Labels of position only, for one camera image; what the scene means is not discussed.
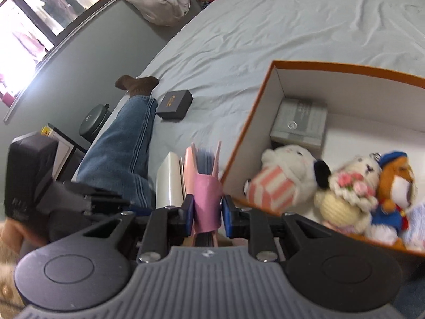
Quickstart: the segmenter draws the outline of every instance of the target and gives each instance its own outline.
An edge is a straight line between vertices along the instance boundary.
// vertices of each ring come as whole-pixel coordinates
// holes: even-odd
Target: open cardboard box
[[[425,78],[381,68],[340,63],[273,61],[223,173],[224,193],[249,206],[244,183],[261,169],[271,147],[270,130],[281,100],[310,99],[328,106],[322,152],[312,153],[337,169],[356,155],[402,150],[409,156],[418,193],[425,196]],[[321,221],[313,202],[288,208]],[[358,237],[368,243],[379,245]],[[425,253],[388,247],[401,257]]]

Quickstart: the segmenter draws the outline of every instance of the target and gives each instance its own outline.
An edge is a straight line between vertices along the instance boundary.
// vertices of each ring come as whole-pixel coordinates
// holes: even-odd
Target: pink flower
[[[353,182],[351,175],[348,173],[341,173],[338,177],[338,184],[340,187],[347,187]]]
[[[365,196],[368,193],[368,186],[364,182],[356,181],[353,190],[358,196]]]
[[[371,186],[368,186],[368,196],[375,196],[375,190]]]
[[[352,174],[351,174],[351,177],[352,177],[354,180],[358,180],[358,181],[363,181],[363,179],[364,179],[363,175],[362,175],[362,174],[360,174],[360,173],[352,173]]]

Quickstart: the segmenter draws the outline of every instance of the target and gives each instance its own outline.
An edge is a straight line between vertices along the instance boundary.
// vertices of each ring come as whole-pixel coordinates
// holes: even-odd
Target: black circular pad
[[[44,274],[51,281],[61,284],[81,282],[90,277],[93,271],[94,264],[89,258],[75,254],[53,258],[44,267]]]
[[[304,239],[287,261],[285,273],[303,296],[341,312],[366,312],[390,303],[402,276],[392,257],[334,232]]]
[[[112,243],[75,235],[27,254],[15,270],[25,303],[59,312],[100,305],[129,279],[129,262]]]

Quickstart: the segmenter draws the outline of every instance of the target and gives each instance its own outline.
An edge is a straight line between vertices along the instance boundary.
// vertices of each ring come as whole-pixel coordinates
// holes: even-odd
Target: brown sock
[[[115,87],[128,91],[130,97],[136,95],[150,96],[158,83],[159,80],[154,76],[136,79],[129,75],[123,75],[115,82]]]

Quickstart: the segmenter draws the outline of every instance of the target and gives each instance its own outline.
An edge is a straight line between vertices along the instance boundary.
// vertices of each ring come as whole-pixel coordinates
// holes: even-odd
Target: teddy bear with flowers
[[[381,168],[369,156],[357,156],[329,177],[329,189],[319,190],[314,203],[328,228],[341,233],[362,234],[371,224],[378,206],[375,191]]]

